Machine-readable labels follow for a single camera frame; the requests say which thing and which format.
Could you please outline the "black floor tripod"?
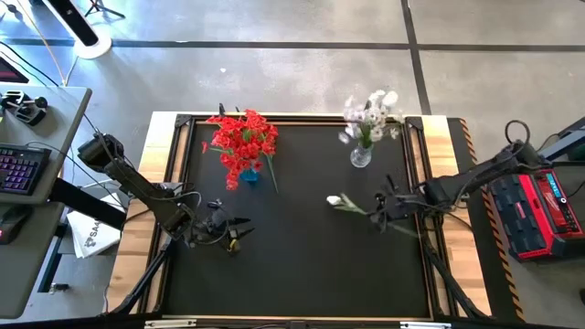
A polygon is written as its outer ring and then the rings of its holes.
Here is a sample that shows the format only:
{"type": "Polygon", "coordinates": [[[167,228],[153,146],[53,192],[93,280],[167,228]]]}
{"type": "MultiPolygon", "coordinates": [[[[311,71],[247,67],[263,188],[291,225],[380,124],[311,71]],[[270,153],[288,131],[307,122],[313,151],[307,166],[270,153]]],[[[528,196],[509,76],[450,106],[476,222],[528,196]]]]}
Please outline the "black floor tripod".
{"type": "Polygon", "coordinates": [[[102,0],[90,0],[90,7],[83,16],[87,18],[92,14],[114,15],[121,19],[126,18],[126,15],[105,6],[102,0]]]}

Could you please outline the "black hand controller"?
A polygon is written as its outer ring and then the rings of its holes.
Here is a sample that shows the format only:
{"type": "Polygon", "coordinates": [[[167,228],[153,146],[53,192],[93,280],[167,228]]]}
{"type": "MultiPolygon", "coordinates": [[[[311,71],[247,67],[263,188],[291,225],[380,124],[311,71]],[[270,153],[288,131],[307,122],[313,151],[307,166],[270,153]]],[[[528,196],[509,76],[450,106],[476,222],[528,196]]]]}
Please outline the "black hand controller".
{"type": "Polygon", "coordinates": [[[44,97],[31,99],[21,90],[9,90],[0,98],[0,106],[19,121],[36,126],[47,115],[48,101],[44,97]]]}

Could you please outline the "black diagonal frame strut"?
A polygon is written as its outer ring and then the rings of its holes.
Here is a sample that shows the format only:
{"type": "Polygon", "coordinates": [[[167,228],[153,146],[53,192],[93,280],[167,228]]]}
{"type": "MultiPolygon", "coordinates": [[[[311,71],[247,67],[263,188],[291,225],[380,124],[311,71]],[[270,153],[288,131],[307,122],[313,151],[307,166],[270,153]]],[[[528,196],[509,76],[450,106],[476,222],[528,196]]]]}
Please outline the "black diagonal frame strut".
{"type": "Polygon", "coordinates": [[[459,283],[454,279],[444,263],[436,255],[435,249],[428,240],[423,241],[423,250],[429,258],[431,264],[437,269],[441,275],[445,286],[449,289],[454,299],[462,306],[464,313],[473,319],[488,319],[489,316],[480,311],[472,302],[472,300],[465,294],[459,283]]]}
{"type": "Polygon", "coordinates": [[[146,290],[150,287],[154,275],[158,272],[159,268],[166,262],[169,256],[173,253],[176,248],[176,242],[169,239],[164,246],[160,249],[158,254],[154,257],[152,262],[146,268],[144,274],[141,276],[139,281],[133,287],[129,294],[122,300],[122,302],[108,312],[111,314],[129,314],[132,308],[137,302],[146,294],[146,290]]]}

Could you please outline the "red and black toolbox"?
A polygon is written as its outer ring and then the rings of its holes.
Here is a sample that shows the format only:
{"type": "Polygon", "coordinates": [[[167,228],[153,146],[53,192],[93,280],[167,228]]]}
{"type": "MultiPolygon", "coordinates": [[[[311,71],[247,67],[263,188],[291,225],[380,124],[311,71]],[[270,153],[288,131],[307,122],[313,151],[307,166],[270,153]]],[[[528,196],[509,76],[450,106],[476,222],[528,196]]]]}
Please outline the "red and black toolbox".
{"type": "Polygon", "coordinates": [[[552,169],[506,175],[488,185],[508,250],[520,262],[585,257],[585,219],[552,169]]]}

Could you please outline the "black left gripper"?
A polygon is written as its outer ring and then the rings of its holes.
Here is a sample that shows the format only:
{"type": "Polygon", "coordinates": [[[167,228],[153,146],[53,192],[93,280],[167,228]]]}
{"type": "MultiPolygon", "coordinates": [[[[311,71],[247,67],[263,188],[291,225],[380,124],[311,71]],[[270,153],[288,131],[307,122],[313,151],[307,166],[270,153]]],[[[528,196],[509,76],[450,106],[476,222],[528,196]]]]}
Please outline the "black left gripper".
{"type": "Polygon", "coordinates": [[[254,228],[239,229],[236,226],[250,222],[250,218],[234,218],[219,199],[208,202],[207,207],[211,212],[197,225],[196,244],[219,245],[227,253],[238,253],[239,240],[254,228]]]}

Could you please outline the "white artificial flower bunch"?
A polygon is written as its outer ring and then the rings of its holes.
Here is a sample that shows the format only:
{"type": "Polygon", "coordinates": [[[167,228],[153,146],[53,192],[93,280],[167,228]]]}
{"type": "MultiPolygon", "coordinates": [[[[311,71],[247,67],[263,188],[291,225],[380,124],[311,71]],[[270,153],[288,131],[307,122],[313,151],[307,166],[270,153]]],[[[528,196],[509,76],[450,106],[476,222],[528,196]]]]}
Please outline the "white artificial flower bunch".
{"type": "Polygon", "coordinates": [[[397,108],[386,108],[381,101],[388,90],[376,90],[370,94],[365,107],[365,119],[370,128],[370,140],[380,141],[385,135],[396,139],[399,135],[398,125],[404,123],[403,111],[397,108]]]}
{"type": "Polygon", "coordinates": [[[354,96],[349,96],[345,100],[343,117],[346,127],[338,134],[338,139],[342,143],[349,144],[351,140],[356,140],[365,147],[375,143],[370,140],[370,128],[365,119],[366,104],[367,101],[365,104],[358,104],[354,96]]]}

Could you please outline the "white paper sheet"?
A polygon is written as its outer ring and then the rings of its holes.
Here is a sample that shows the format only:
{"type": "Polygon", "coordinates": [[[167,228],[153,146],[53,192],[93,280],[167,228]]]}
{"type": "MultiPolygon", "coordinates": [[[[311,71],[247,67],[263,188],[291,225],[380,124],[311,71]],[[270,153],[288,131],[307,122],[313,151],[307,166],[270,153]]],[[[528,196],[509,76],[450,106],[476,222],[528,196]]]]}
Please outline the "white paper sheet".
{"type": "Polygon", "coordinates": [[[75,255],[78,259],[86,259],[97,255],[117,244],[121,239],[121,231],[106,225],[78,211],[67,214],[71,228],[75,255]]]}

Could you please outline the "white oblong floor stand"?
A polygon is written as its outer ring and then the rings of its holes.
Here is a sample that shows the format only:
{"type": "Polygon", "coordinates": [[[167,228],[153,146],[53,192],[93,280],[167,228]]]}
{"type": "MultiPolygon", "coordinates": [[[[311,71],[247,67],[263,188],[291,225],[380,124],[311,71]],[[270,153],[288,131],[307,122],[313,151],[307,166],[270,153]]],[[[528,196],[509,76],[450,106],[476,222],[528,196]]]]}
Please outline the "white oblong floor stand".
{"type": "Polygon", "coordinates": [[[111,37],[96,31],[71,0],[42,0],[42,2],[73,38],[74,51],[78,57],[98,58],[111,49],[111,37]]]}

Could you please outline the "silver metal bracket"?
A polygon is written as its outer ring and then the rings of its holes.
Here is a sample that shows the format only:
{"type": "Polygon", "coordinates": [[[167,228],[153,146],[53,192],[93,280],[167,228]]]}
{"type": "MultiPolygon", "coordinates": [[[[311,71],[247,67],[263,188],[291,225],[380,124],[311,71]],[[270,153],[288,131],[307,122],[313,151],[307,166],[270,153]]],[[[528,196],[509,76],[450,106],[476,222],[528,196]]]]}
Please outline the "silver metal bracket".
{"type": "Polygon", "coordinates": [[[400,329],[452,329],[450,323],[440,322],[418,322],[418,321],[401,321],[400,329]]]}
{"type": "Polygon", "coordinates": [[[160,319],[144,323],[144,329],[183,329],[197,326],[197,319],[160,319]]]}

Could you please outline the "backlit black keyboard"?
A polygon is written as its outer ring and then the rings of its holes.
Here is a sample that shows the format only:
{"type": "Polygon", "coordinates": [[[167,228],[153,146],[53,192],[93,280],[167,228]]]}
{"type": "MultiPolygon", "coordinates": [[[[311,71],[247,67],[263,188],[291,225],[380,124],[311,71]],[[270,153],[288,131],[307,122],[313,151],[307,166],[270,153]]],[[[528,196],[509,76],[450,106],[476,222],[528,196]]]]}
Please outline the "backlit black keyboard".
{"type": "Polygon", "coordinates": [[[46,148],[0,143],[0,193],[31,196],[50,154],[46,148]]]}

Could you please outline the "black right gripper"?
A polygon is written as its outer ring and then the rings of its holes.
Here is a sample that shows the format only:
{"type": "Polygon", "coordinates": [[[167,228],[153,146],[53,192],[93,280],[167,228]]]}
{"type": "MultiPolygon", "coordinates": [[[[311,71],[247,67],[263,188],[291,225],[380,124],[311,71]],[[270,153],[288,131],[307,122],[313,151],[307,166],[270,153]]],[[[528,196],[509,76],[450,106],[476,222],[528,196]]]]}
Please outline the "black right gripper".
{"type": "Polygon", "coordinates": [[[398,224],[398,221],[413,219],[420,212],[416,204],[416,201],[419,201],[418,197],[413,194],[401,194],[390,174],[385,175],[385,181],[381,190],[375,194],[375,199],[379,211],[369,213],[368,218],[378,227],[387,225],[386,213],[394,219],[394,224],[398,224]]]}

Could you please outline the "grey desk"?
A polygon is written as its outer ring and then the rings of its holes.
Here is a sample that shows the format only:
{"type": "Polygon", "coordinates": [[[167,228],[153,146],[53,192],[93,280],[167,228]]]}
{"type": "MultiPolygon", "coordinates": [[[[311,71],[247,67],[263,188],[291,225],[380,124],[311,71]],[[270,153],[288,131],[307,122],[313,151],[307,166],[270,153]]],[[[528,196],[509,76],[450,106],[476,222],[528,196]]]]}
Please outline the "grey desk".
{"type": "Polygon", "coordinates": [[[63,209],[60,203],[34,206],[16,238],[0,245],[0,319],[25,310],[63,209]]]}
{"type": "Polygon", "coordinates": [[[45,98],[48,101],[48,110],[46,117],[34,127],[29,127],[14,115],[6,113],[0,122],[0,143],[45,145],[51,154],[32,195],[19,196],[0,192],[0,203],[41,204],[48,199],[57,179],[65,154],[88,106],[91,90],[82,87],[43,87],[0,82],[0,93],[9,90],[20,90],[32,99],[45,98]]]}

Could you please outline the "dark red screen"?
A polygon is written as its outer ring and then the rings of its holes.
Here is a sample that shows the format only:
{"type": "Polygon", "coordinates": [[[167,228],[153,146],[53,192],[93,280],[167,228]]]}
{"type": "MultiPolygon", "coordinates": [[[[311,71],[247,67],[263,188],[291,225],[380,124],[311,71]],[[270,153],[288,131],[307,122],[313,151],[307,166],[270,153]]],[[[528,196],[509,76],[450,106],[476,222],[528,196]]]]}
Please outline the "dark red screen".
{"type": "Polygon", "coordinates": [[[29,79],[0,57],[0,82],[29,83],[29,79]]]}

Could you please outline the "black computer mouse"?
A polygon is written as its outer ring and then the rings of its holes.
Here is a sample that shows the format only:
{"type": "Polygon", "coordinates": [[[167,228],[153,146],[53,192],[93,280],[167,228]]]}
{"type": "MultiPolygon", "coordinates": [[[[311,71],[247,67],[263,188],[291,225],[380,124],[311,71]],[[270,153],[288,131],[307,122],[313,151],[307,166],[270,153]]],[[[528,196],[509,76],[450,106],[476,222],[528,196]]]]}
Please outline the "black computer mouse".
{"type": "Polygon", "coordinates": [[[31,213],[32,207],[17,205],[10,207],[0,217],[0,245],[10,244],[16,238],[31,213]]]}

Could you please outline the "hazard-striped black floor mat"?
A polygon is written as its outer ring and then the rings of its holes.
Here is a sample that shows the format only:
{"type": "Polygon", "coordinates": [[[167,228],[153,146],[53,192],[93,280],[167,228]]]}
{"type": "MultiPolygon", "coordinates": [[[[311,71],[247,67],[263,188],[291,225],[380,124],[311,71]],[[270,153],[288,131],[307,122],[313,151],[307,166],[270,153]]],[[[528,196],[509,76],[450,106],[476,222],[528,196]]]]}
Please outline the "hazard-striped black floor mat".
{"type": "MultiPolygon", "coordinates": [[[[460,172],[470,169],[477,164],[477,158],[467,122],[461,118],[448,118],[447,123],[458,169],[460,172]]],[[[500,321],[523,323],[525,317],[490,195],[484,189],[473,192],[467,210],[491,314],[500,321]]]]}

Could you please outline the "clear glass vase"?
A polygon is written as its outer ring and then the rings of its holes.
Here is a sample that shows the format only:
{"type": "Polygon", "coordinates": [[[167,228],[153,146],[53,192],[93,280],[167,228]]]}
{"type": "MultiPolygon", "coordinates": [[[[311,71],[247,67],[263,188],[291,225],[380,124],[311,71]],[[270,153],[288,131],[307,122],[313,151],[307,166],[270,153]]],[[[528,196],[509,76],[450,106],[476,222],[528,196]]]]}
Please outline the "clear glass vase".
{"type": "Polygon", "coordinates": [[[371,162],[372,151],[372,145],[365,147],[362,144],[358,144],[350,153],[350,162],[352,166],[356,168],[366,167],[371,162]]]}

